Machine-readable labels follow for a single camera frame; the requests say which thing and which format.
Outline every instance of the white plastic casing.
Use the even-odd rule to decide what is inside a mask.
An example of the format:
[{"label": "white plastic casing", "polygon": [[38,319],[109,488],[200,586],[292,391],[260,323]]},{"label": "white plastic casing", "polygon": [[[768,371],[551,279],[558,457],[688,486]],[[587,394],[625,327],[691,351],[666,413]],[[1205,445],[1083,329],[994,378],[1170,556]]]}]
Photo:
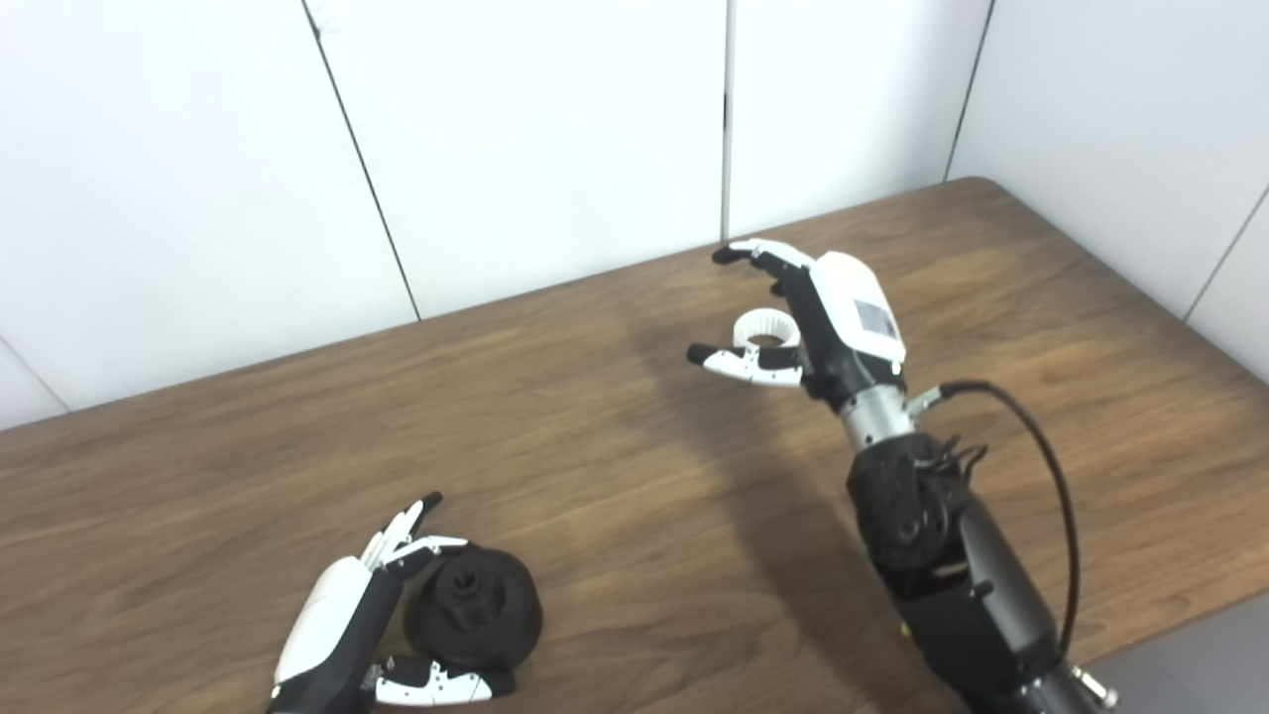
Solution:
[{"label": "white plastic casing", "polygon": [[494,696],[485,680],[475,673],[449,677],[435,662],[431,663],[431,676],[421,687],[410,687],[379,677],[374,684],[374,699],[379,704],[392,706],[435,706],[438,704],[466,704],[482,701]]},{"label": "white plastic casing", "polygon": [[731,342],[735,346],[756,346],[753,341],[755,336],[774,336],[780,340],[780,346],[797,346],[802,341],[802,332],[793,317],[770,307],[745,312],[731,327]]},{"label": "white plastic casing", "polygon": [[371,572],[352,555],[326,568],[291,628],[273,684],[302,675],[330,657],[369,582]]},{"label": "white plastic casing", "polygon": [[825,252],[811,265],[811,282],[846,346],[904,363],[907,347],[872,268],[845,252]]}]

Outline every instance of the white plastic ring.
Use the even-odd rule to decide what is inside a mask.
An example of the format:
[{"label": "white plastic ring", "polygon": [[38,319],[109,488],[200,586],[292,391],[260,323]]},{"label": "white plastic ring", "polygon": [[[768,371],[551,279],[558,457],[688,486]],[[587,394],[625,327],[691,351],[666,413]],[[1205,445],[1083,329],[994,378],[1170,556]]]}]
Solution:
[{"label": "white plastic ring", "polygon": [[731,330],[731,342],[733,346],[753,346],[754,337],[764,335],[780,340],[780,346],[797,346],[802,341],[802,332],[798,331],[793,317],[779,309],[759,307],[736,320],[736,326]]}]

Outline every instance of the wooden table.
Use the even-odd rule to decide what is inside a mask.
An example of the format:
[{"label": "wooden table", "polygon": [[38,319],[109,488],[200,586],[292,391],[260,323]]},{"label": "wooden table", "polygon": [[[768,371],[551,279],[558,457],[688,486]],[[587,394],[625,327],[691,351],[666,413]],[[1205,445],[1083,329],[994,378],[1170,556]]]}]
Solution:
[{"label": "wooden table", "polygon": [[[1077,659],[1269,586],[1269,389],[996,185],[766,231],[884,284],[914,389],[987,377],[1061,454]],[[464,711],[958,711],[873,577],[836,420],[704,374],[769,279],[712,247],[0,434],[0,710],[259,713],[317,574],[440,490],[547,613],[520,691]],[[976,486],[1055,607],[1065,552],[987,401]],[[390,632],[385,651],[402,649]]]}]

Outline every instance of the robotic hand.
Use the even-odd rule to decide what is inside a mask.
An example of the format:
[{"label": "robotic hand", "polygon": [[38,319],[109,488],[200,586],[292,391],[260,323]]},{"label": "robotic hand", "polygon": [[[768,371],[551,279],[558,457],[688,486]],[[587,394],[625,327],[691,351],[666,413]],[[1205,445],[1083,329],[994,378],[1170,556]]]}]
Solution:
[{"label": "robotic hand", "polygon": [[[1043,434],[1004,391],[948,383],[906,399],[906,347],[873,271],[843,252],[811,257],[778,241],[737,240],[720,264],[747,257],[775,278],[802,334],[797,346],[693,344],[706,370],[774,387],[802,387],[840,417],[855,451],[846,491],[869,558],[921,649],[972,714],[1090,714],[1117,695],[1066,662],[1079,597],[1074,510]],[[1053,616],[981,501],[970,491],[986,448],[956,453],[921,432],[919,417],[966,392],[1001,399],[1053,471],[1067,523],[1071,591],[1061,638]]]},{"label": "robotic hand", "polygon": [[[415,538],[424,516],[440,500],[439,493],[431,493],[416,501],[371,538],[360,558],[341,558],[321,574],[282,651],[269,714],[364,714],[376,701],[433,706],[478,701],[514,691],[510,668],[528,656],[542,626],[532,580],[528,571],[505,553],[478,549],[458,538]],[[374,665],[374,651],[405,582],[438,559],[444,564],[425,585],[418,605],[420,613],[407,616],[407,629],[418,629],[423,621],[424,629],[430,628],[426,635],[450,644],[428,648],[419,638],[411,639],[416,648],[447,652],[454,649],[457,640],[457,649],[478,654],[481,665],[497,665],[490,668],[456,666],[453,659],[462,659],[462,656],[447,659],[450,662],[447,665],[439,652],[430,652],[431,657],[392,657],[382,666]],[[514,592],[508,595],[508,588]],[[490,597],[494,590],[497,590],[496,597]],[[449,624],[445,618],[449,613],[435,613],[438,599],[466,607],[466,620],[456,619],[459,629]],[[429,614],[442,616],[430,618]],[[491,646],[506,649],[505,642],[490,642],[491,633],[506,639],[509,630],[500,619],[515,621],[511,633],[515,637],[510,643],[515,652],[500,651],[490,657]],[[438,635],[437,628],[429,624],[431,620],[444,621],[442,628],[449,630]],[[494,632],[486,625],[497,625],[501,630]],[[473,642],[480,653],[473,652]]]}]

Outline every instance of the black object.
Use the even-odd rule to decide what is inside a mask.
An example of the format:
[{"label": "black object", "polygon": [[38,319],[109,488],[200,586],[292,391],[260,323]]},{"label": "black object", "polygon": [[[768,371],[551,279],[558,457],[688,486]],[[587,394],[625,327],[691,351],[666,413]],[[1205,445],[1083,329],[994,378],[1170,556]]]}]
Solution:
[{"label": "black object", "polygon": [[990,383],[949,383],[1003,397],[1036,438],[1062,501],[1071,594],[1061,637],[1053,616],[982,502],[970,491],[957,440],[914,432],[860,451],[846,491],[869,558],[926,665],[973,714],[1093,711],[1066,663],[1079,600],[1079,552],[1070,493],[1048,440],[1008,393]]},{"label": "black object", "polygon": [[428,496],[424,496],[423,497],[423,514],[419,514],[419,520],[414,523],[414,528],[410,529],[410,533],[414,534],[414,535],[419,535],[419,528],[423,526],[423,520],[425,517],[428,517],[429,514],[431,514],[433,511],[435,511],[437,506],[440,506],[440,502],[444,501],[444,500],[445,500],[445,497],[442,496],[439,491],[434,491],[434,492],[429,493]]},{"label": "black object", "polygon": [[802,367],[797,346],[763,346],[758,350],[758,367],[763,370],[792,370]]},{"label": "black object", "polygon": [[542,602],[524,563],[470,547],[423,586],[406,609],[405,630],[424,657],[459,670],[510,672],[538,642]]},{"label": "black object", "polygon": [[706,360],[711,359],[711,356],[721,350],[731,351],[736,356],[745,355],[744,346],[712,346],[709,344],[695,342],[688,346],[688,363],[699,368],[706,364]]},{"label": "black object", "polygon": [[[1036,440],[1036,446],[1039,449],[1041,457],[1044,458],[1044,465],[1048,467],[1049,474],[1053,476],[1053,486],[1057,488],[1057,500],[1062,507],[1062,525],[1066,529],[1066,561],[1067,561],[1067,580],[1066,580],[1066,618],[1062,621],[1062,637],[1058,639],[1057,651],[1062,658],[1066,658],[1067,653],[1071,651],[1071,637],[1075,634],[1075,620],[1080,614],[1080,539],[1077,530],[1075,528],[1075,503],[1071,500],[1071,490],[1066,484],[1066,474],[1062,473],[1062,465],[1057,462],[1057,454],[1053,453],[1053,445],[1048,443],[1048,438],[1044,436],[1044,431],[1039,429],[1036,419],[1030,416],[1016,399],[1004,389],[982,380],[961,380],[953,383],[944,383],[939,386],[939,392],[943,393],[945,399],[952,399],[957,394],[964,394],[967,392],[978,392],[982,394],[990,394],[1000,401],[1001,405],[1009,408],[1010,412],[1018,417],[1018,421],[1027,427],[1030,432],[1032,439]],[[973,471],[973,465],[982,459],[986,454],[986,448],[977,457],[971,459],[964,467],[964,481],[970,482],[970,474]]]}]

